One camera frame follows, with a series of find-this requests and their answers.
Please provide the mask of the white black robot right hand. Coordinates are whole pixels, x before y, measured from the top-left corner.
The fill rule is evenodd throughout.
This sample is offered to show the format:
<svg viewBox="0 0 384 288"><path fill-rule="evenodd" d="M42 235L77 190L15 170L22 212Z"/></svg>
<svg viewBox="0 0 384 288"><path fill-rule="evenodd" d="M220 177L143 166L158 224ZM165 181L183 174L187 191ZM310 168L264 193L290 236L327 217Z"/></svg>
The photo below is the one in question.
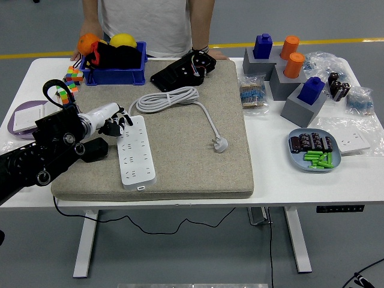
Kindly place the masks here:
<svg viewBox="0 0 384 288"><path fill-rule="evenodd" d="M363 288L375 288L375 286L369 282L365 277L363 277L360 273L354 273L353 282Z"/></svg>

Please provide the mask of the person's right hand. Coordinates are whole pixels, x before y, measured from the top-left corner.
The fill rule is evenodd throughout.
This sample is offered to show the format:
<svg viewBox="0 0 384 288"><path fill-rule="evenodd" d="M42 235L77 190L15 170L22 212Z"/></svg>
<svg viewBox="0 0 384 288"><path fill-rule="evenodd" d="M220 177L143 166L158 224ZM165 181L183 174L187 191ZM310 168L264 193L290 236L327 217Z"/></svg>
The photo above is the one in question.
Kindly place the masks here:
<svg viewBox="0 0 384 288"><path fill-rule="evenodd" d="M89 33L96 35L98 38L103 38L103 30L98 20L84 20L79 32L79 38ZM75 48L70 60L76 61L78 60L79 56L80 52L77 48L77 44L75 44Z"/></svg>

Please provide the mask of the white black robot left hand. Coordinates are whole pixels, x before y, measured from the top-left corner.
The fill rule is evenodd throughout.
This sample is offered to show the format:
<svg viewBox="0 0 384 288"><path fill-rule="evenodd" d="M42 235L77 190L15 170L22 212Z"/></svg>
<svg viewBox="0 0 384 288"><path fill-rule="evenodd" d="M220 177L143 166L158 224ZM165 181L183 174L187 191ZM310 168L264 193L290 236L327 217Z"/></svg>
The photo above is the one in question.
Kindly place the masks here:
<svg viewBox="0 0 384 288"><path fill-rule="evenodd" d="M117 103L101 106L88 113L80 113L79 118L85 129L85 139L96 131L99 134L119 137L123 135L126 125L133 126L127 111Z"/></svg>

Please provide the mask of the person's left hand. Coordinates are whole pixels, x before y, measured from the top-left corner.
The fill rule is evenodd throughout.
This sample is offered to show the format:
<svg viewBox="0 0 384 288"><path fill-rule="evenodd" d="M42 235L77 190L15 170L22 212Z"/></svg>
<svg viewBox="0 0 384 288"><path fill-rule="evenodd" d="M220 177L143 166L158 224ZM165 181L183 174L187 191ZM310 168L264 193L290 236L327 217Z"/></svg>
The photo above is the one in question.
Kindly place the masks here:
<svg viewBox="0 0 384 288"><path fill-rule="evenodd" d="M223 54L220 50L210 49L207 54L216 60L229 60L229 58Z"/></svg>

